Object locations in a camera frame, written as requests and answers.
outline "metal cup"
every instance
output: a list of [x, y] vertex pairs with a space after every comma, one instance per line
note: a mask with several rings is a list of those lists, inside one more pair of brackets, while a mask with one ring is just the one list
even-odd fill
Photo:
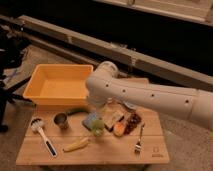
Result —
[[65, 113], [58, 113], [54, 117], [54, 123], [58, 125], [59, 128], [61, 129], [67, 129], [69, 127], [68, 119], [67, 119], [67, 114]]

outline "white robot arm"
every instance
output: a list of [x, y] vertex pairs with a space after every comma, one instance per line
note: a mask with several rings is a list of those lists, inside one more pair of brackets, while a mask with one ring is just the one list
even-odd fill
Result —
[[87, 100], [101, 107], [115, 98], [189, 120], [213, 131], [213, 93], [192, 88], [142, 84], [117, 79], [112, 62], [101, 63], [86, 80]]

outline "yellow plastic bin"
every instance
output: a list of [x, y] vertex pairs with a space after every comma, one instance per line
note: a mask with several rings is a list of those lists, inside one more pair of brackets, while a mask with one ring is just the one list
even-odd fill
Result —
[[85, 81], [92, 65], [37, 65], [23, 96], [37, 105], [86, 105]]

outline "fork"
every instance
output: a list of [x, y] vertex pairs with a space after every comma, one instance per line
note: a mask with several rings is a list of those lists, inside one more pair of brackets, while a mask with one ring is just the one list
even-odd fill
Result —
[[140, 137], [138, 139], [138, 142], [135, 144], [135, 154], [140, 154], [141, 152], [141, 138], [143, 135], [143, 128], [145, 127], [145, 123], [143, 123], [141, 125], [141, 129], [140, 129]]

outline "banana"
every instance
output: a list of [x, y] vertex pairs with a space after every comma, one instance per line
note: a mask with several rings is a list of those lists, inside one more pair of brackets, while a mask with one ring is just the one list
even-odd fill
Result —
[[69, 144], [67, 147], [63, 149], [64, 152], [74, 151], [80, 148], [86, 147], [90, 143], [90, 139], [88, 137], [82, 138], [80, 140], [76, 140], [73, 143]]

